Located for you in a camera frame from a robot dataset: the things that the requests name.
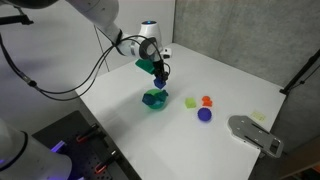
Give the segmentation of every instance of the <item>white table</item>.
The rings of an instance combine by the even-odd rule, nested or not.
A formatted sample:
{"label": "white table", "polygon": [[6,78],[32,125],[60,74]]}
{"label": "white table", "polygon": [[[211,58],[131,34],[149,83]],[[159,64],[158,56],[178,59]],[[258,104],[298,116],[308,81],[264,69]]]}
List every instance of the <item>white table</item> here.
{"label": "white table", "polygon": [[[260,151],[235,139],[227,121],[259,111],[266,119],[257,123],[270,130],[285,99],[281,87],[180,45],[168,47],[172,72],[162,111],[141,102],[154,77],[134,63],[99,77],[82,100],[142,179],[248,179]],[[196,116],[203,95],[214,101],[210,123]],[[187,97],[197,100],[196,109],[185,107]]]}

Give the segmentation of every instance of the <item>blue object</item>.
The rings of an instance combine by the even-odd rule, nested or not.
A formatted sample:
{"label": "blue object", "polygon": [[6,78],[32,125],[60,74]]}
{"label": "blue object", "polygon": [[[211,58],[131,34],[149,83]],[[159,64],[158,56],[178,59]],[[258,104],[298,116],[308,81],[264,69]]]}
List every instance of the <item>blue object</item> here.
{"label": "blue object", "polygon": [[144,94],[142,98],[142,102],[148,106],[154,105],[157,99],[152,94]]}
{"label": "blue object", "polygon": [[157,99],[159,99],[160,101],[164,102],[167,99],[167,96],[169,96],[169,94],[167,93],[166,90],[163,90],[162,92],[159,92],[157,94],[154,95]]}
{"label": "blue object", "polygon": [[159,78],[156,78],[154,81],[154,85],[159,88],[159,89],[162,89],[167,83],[160,80]]}
{"label": "blue object", "polygon": [[66,143],[64,141],[60,141],[57,145],[55,145],[52,149],[51,152],[58,152]]}
{"label": "blue object", "polygon": [[198,111],[198,117],[201,121],[210,121],[212,118],[212,113],[208,108],[201,108]]}
{"label": "blue object", "polygon": [[144,21],[142,22],[142,24],[146,24],[146,25],[149,25],[149,24],[156,24],[157,22],[155,21]]}

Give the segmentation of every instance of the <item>gray object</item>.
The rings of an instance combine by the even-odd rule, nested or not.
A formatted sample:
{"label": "gray object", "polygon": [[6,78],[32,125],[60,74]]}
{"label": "gray object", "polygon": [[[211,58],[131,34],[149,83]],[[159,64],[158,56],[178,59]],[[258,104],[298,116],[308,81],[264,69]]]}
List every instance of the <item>gray object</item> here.
{"label": "gray object", "polygon": [[232,116],[228,125],[232,134],[242,139],[244,143],[249,142],[271,157],[279,158],[281,156],[283,142],[248,116]]}

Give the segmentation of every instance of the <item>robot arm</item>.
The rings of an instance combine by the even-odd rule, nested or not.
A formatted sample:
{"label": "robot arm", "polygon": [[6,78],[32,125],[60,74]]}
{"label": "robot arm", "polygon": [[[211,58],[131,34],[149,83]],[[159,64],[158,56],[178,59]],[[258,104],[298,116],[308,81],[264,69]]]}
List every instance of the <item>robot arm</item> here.
{"label": "robot arm", "polygon": [[163,50],[160,28],[157,22],[143,22],[139,32],[140,37],[136,36],[135,41],[121,41],[130,37],[130,35],[122,33],[121,29],[114,24],[119,11],[118,0],[67,0],[67,2],[93,22],[116,46],[120,54],[151,60],[155,68],[156,79],[160,84],[165,83],[169,73],[165,72],[162,57],[157,53],[157,49],[158,51]]}

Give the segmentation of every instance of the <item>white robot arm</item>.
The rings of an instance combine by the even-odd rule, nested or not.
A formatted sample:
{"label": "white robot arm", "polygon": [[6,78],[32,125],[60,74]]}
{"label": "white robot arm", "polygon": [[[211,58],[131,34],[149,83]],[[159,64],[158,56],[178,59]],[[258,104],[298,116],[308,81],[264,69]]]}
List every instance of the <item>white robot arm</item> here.
{"label": "white robot arm", "polygon": [[[16,7],[39,9],[48,7],[56,1],[0,0],[0,5],[10,4]],[[163,59],[158,53],[163,50],[163,47],[160,29],[155,21],[143,22],[139,35],[132,37],[134,40],[122,41],[124,38],[131,36],[122,33],[121,29],[114,24],[119,11],[118,0],[67,1],[93,22],[112,42],[120,54],[151,60],[155,68],[156,78],[161,82],[165,82],[168,79],[169,74],[165,72]],[[8,179],[10,177],[15,177],[16,179],[26,177],[30,177],[29,179],[66,179],[63,177],[67,177],[71,170],[71,162],[67,157],[51,153],[50,150],[36,142],[32,137],[7,126],[1,119],[0,144],[0,179]],[[30,161],[37,161],[38,164],[25,168]],[[48,167],[48,169],[39,174],[39,168],[43,166]]]}
{"label": "white robot arm", "polygon": [[[0,0],[0,5],[10,4],[16,7],[39,9],[48,7],[56,1],[58,0]],[[164,61],[161,57],[161,51],[163,50],[161,33],[157,22],[143,22],[139,34],[132,36],[134,40],[122,41],[131,36],[123,33],[114,23],[119,12],[118,0],[66,1],[89,19],[111,41],[121,55],[151,60],[155,68],[154,75],[157,82],[160,85],[165,84],[169,73],[164,70]]]}

